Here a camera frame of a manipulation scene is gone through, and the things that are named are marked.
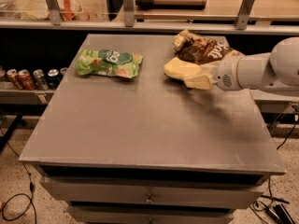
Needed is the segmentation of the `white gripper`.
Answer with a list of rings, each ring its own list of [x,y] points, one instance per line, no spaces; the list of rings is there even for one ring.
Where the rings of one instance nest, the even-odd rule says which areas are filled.
[[[216,85],[223,91],[239,91],[241,87],[237,80],[237,67],[241,56],[232,56],[220,62],[203,63],[200,66],[204,70],[213,70]],[[197,74],[183,79],[188,88],[198,90],[210,90],[214,84],[214,78],[210,74]]]

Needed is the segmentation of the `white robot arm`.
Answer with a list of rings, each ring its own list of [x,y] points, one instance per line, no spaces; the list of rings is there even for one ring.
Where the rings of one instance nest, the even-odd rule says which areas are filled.
[[[223,59],[183,81],[199,90],[216,85],[223,91],[251,89],[294,96],[299,91],[299,37],[278,42],[271,52]]]

